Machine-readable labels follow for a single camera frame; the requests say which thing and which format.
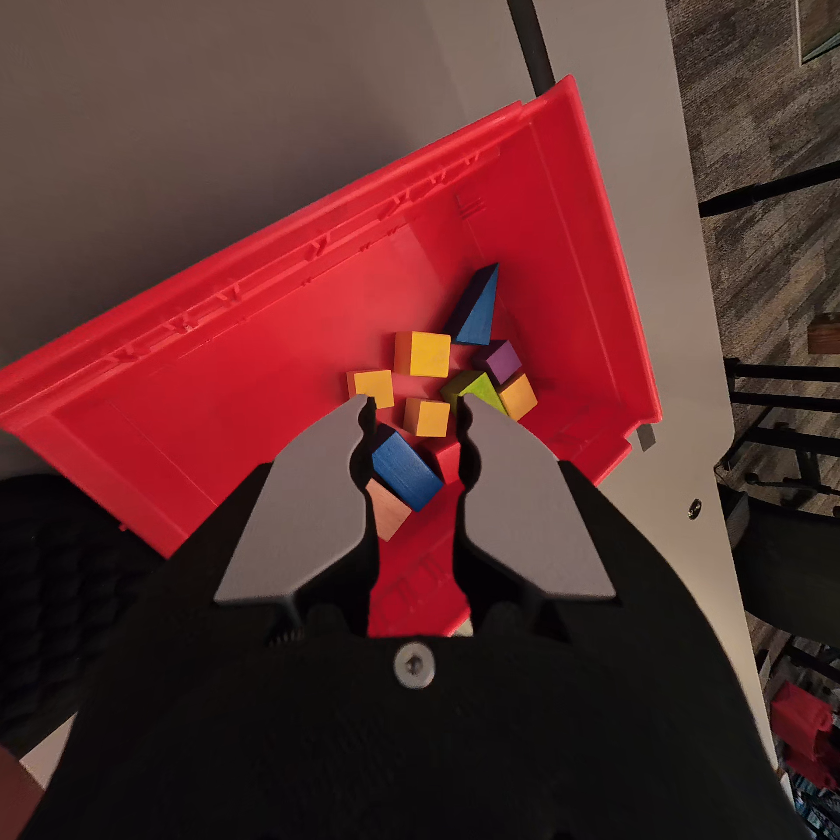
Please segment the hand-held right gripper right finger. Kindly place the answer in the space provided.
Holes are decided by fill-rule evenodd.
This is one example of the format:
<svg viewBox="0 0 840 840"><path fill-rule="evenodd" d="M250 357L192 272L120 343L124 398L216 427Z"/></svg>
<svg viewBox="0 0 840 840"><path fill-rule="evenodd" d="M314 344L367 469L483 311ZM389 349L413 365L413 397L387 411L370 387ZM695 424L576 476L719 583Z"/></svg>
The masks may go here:
<svg viewBox="0 0 840 840"><path fill-rule="evenodd" d="M549 597L612 600L615 586L552 450L475 394L458 399L457 420L467 546Z"/></svg>

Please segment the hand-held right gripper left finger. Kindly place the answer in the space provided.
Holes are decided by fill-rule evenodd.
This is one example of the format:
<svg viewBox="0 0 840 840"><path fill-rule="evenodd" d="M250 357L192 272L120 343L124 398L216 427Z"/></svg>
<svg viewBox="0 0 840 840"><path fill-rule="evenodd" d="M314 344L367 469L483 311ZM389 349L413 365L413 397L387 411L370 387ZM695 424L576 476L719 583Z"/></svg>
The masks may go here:
<svg viewBox="0 0 840 840"><path fill-rule="evenodd" d="M371 479L375 401L357 395L274 458L215 593L219 605L370 603L379 564Z"/></svg>

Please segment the tan wooden block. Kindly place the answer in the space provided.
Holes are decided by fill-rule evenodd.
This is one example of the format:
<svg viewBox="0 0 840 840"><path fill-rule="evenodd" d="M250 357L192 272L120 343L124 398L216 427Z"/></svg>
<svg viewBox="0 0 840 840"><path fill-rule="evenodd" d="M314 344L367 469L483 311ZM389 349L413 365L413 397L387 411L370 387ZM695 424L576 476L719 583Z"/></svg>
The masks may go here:
<svg viewBox="0 0 840 840"><path fill-rule="evenodd" d="M413 510L375 478L370 479L366 490L373 505L377 536L389 542Z"/></svg>

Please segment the red wooden block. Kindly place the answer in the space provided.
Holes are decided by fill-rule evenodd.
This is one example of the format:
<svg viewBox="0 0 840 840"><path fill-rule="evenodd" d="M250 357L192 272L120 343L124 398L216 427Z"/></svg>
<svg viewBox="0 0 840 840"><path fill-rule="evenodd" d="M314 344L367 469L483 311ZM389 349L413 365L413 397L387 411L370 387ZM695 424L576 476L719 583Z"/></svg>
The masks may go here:
<svg viewBox="0 0 840 840"><path fill-rule="evenodd" d="M431 437L419 445L417 452L445 485L459 481L460 443L456 437Z"/></svg>

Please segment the small blue wooden block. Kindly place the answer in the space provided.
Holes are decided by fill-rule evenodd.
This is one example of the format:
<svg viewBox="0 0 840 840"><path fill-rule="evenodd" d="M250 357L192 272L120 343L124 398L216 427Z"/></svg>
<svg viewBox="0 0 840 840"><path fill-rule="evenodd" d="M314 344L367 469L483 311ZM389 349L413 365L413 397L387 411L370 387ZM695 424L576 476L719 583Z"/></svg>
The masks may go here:
<svg viewBox="0 0 840 840"><path fill-rule="evenodd" d="M444 482L392 426L378 423L372 449L374 473L414 512L438 494Z"/></svg>

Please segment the small green wooden block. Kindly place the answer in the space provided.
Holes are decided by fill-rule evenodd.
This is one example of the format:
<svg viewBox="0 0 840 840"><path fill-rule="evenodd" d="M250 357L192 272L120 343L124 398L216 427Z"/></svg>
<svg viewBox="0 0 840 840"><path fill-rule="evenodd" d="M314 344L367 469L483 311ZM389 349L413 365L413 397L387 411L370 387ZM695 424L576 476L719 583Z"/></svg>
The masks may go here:
<svg viewBox="0 0 840 840"><path fill-rule="evenodd" d="M503 415L508 412L492 384L488 373L484 371L460 371L448 380L440 389L441 399L449 404L453 417L457 416L458 399L472 394L481 401L496 408Z"/></svg>

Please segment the purple wooden block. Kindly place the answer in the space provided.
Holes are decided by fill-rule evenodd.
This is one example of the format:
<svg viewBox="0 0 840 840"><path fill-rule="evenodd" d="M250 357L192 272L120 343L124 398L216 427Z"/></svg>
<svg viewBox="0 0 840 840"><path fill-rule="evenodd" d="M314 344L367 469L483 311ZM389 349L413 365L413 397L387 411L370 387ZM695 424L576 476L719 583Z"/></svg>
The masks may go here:
<svg viewBox="0 0 840 840"><path fill-rule="evenodd" d="M522 368L517 352L506 339L491 339L471 355L469 362L472 370L486 373L496 388Z"/></svg>

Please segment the red plastic bin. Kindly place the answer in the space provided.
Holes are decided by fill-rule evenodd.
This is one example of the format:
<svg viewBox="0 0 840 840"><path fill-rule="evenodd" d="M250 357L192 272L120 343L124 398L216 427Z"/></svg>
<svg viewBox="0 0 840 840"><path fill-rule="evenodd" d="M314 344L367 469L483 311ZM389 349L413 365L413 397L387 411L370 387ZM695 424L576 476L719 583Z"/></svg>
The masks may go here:
<svg viewBox="0 0 840 840"><path fill-rule="evenodd" d="M499 263L491 340L508 340L538 404L518 423L560 462L615 586L549 597L470 549L465 489L444 485L389 542L369 605L219 605L214 597L271 463L349 401L346 373L392 371L376 425L413 449L407 397L448 377L393 372L395 334L443 333L469 279ZM264 606L298 635L320 612L363 637L448 635L515 604L530 632L618 607L627 525L592 484L661 418L652 366L581 96L571 76L205 259L2 370L2 429L156 552L209 573L211 609ZM451 411L446 436L458 439Z"/></svg>

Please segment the blue triangular wooden block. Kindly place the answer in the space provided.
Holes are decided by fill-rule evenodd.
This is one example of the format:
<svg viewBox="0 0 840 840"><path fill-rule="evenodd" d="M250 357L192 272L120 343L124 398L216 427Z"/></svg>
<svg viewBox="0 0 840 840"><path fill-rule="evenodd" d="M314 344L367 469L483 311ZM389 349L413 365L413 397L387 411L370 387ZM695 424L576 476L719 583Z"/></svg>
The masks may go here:
<svg viewBox="0 0 840 840"><path fill-rule="evenodd" d="M479 268L450 313L443 333L452 343L486 347L497 299L499 263Z"/></svg>

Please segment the black wrist rest pad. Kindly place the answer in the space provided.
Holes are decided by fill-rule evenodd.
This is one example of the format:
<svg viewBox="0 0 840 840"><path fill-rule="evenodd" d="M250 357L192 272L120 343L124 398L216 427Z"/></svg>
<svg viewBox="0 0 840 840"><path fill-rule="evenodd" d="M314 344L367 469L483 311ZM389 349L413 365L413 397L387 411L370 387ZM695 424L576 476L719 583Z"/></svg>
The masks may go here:
<svg viewBox="0 0 840 840"><path fill-rule="evenodd" d="M1 742L16 759L77 712L165 557L67 478L1 482Z"/></svg>

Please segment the black office chair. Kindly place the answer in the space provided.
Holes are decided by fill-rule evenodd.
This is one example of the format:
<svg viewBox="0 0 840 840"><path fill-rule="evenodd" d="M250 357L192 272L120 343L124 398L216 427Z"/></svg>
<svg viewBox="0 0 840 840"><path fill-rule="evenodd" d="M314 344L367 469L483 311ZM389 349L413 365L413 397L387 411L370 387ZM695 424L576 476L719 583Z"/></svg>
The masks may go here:
<svg viewBox="0 0 840 840"><path fill-rule="evenodd" d="M732 549L746 612L788 634L839 647L839 520L746 497Z"/></svg>

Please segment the person's leg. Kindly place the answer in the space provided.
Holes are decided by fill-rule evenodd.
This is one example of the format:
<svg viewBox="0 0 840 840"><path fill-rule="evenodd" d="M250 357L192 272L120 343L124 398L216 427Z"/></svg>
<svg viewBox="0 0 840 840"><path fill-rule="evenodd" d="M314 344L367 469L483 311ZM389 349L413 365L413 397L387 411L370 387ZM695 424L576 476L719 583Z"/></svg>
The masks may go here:
<svg viewBox="0 0 840 840"><path fill-rule="evenodd" d="M17 839L35 812L43 787L1 746L1 839Z"/></svg>

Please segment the glass railing panel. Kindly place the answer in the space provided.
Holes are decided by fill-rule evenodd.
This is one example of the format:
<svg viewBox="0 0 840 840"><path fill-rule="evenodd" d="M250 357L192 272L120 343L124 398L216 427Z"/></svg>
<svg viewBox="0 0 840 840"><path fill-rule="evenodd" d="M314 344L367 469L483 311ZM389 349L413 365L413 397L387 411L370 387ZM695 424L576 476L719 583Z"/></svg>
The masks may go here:
<svg viewBox="0 0 840 840"><path fill-rule="evenodd" d="M801 64L839 47L839 1L796 1L794 5Z"/></svg>

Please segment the black desk frame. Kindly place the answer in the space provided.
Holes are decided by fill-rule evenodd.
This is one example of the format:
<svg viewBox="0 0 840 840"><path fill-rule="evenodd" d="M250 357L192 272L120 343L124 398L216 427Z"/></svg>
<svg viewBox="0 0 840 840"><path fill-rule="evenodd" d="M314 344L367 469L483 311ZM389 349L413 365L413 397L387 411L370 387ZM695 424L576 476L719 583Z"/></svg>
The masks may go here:
<svg viewBox="0 0 840 840"><path fill-rule="evenodd" d="M763 427L763 420L774 410L807 411L809 413L839 414L839 400L832 397L808 395L781 395L769 393L741 392L736 387L739 379L771 380L781 382L839 383L839 369L836 366L810 366L785 364L751 364L737 358L723 361L727 377L728 393L732 405L758 406L762 408L759 418L739 437L736 437L719 466L730 471L737 464L739 453L747 445L762 445L788 449L795 455L800 470L798 477L786 477L777 481L761 480L756 474L747 474L744 480L753 487L792 490L793 496L782 502L784 508L800 509L817 496L839 498L839 491L823 482L818 458L839 457L837 437L818 436L796 432L784 423L772 428Z"/></svg>

